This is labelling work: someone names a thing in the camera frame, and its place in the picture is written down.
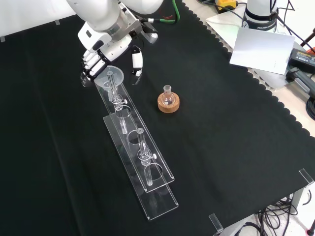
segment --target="yellow device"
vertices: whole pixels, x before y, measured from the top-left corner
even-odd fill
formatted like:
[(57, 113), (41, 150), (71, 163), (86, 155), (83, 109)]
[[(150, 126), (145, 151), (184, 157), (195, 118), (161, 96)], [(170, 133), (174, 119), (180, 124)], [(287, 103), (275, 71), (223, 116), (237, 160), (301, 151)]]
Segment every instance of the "yellow device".
[[(234, 10), (238, 4), (237, 4), (237, 1), (233, 1), (233, 0), (216, 0), (216, 5), (226, 7), (230, 10)], [(218, 6), (215, 6), (215, 7), (218, 13), (223, 13), (227, 11), (221, 7), (218, 7)]]

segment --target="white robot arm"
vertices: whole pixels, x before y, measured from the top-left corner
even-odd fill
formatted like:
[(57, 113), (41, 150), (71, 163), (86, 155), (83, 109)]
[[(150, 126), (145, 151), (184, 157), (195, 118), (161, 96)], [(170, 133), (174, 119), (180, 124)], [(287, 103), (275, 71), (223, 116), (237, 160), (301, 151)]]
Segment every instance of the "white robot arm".
[(77, 15), (86, 21), (78, 36), (87, 49), (83, 55), (83, 85), (92, 82), (111, 62), (126, 50), (132, 50), (133, 75), (142, 74), (142, 53), (132, 45), (132, 37), (142, 34), (150, 43), (158, 38), (154, 28), (140, 23), (126, 7), (140, 13), (151, 14), (163, 0), (67, 0)]
[(277, 9), (277, 0), (248, 0), (242, 26), (255, 30), (274, 31)]

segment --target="clear acrylic rack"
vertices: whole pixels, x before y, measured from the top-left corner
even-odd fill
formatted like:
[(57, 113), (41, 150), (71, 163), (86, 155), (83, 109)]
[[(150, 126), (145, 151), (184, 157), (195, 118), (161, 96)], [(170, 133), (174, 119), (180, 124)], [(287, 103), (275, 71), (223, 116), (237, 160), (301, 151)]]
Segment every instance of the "clear acrylic rack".
[(123, 85), (124, 74), (108, 66), (95, 79), (109, 113), (104, 122), (149, 220), (178, 207), (168, 184), (174, 176)]

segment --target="green cable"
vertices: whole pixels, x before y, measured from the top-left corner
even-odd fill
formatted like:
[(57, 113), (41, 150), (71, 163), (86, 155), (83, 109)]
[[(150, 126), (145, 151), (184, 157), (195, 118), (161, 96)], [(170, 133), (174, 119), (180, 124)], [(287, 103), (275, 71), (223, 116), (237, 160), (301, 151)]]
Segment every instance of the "green cable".
[[(173, 2), (173, 6), (174, 6), (174, 9), (175, 9), (175, 12), (176, 12), (176, 16), (177, 16), (177, 21), (180, 20), (181, 16), (179, 14), (179, 11), (178, 11), (178, 8), (177, 8), (177, 5), (176, 5), (176, 2), (175, 0), (172, 0)], [(176, 23), (176, 20), (166, 20), (166, 19), (160, 19), (159, 20), (160, 22), (165, 22), (165, 23), (171, 23), (171, 24), (174, 24)]]

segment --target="black tablecloth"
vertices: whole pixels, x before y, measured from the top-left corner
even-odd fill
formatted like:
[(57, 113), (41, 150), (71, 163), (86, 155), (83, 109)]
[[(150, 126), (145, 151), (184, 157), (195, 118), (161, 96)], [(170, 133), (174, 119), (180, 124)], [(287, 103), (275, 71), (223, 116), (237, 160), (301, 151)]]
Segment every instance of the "black tablecloth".
[[(179, 3), (176, 25), (156, 25), (144, 72), (130, 83), (131, 54), (114, 64), (175, 176), (179, 207), (149, 222), (103, 123), (96, 88), (81, 86), (78, 17), (0, 44), (1, 235), (211, 235), (305, 186), (315, 142), (247, 69)], [(179, 111), (161, 113), (170, 84)]]

